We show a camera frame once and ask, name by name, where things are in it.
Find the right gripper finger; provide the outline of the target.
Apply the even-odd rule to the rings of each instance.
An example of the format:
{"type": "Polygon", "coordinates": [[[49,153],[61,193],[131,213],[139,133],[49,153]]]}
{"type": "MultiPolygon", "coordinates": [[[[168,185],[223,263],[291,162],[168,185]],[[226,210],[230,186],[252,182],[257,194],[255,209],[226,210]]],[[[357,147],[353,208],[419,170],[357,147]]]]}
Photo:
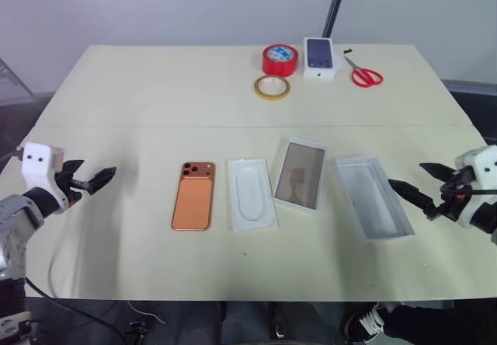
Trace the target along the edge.
{"type": "Polygon", "coordinates": [[[446,183],[454,177],[454,170],[440,163],[423,162],[419,166],[427,171],[433,178],[446,183]]]}
{"type": "Polygon", "coordinates": [[[422,193],[417,187],[396,179],[388,180],[391,188],[404,200],[415,205],[422,210],[431,210],[435,208],[433,199],[422,193]]]}

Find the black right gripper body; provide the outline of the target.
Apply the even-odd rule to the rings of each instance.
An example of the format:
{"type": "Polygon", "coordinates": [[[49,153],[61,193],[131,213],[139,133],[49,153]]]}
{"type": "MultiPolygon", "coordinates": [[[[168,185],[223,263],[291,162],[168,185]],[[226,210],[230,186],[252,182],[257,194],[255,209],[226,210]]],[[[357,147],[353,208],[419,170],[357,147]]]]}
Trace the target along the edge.
{"type": "Polygon", "coordinates": [[[463,169],[453,169],[454,177],[440,187],[442,203],[434,209],[424,210],[429,220],[439,216],[457,221],[464,207],[471,199],[471,182],[475,179],[474,170],[471,166],[463,169]]]}

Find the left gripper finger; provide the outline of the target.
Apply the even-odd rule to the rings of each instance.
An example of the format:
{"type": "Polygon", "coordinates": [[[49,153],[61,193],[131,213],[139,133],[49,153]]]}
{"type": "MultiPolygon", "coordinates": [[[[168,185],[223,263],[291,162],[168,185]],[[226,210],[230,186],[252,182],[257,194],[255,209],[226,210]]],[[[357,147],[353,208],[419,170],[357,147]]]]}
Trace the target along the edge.
{"type": "Polygon", "coordinates": [[[116,174],[116,166],[102,169],[92,179],[86,181],[83,189],[89,194],[95,194],[109,183],[116,174]]]}
{"type": "Polygon", "coordinates": [[[84,160],[78,159],[78,160],[68,160],[64,162],[62,171],[64,173],[69,173],[69,174],[74,174],[84,163],[84,160]]]}

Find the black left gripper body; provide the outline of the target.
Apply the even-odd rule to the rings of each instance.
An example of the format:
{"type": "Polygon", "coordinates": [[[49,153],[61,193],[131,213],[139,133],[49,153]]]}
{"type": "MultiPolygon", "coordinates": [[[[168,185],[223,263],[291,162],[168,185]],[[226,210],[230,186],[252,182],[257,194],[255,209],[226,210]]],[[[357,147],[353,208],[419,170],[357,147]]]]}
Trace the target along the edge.
{"type": "Polygon", "coordinates": [[[83,190],[89,195],[94,194],[90,182],[75,179],[74,173],[69,171],[56,172],[55,182],[67,198],[69,207],[72,207],[82,199],[83,190]]]}

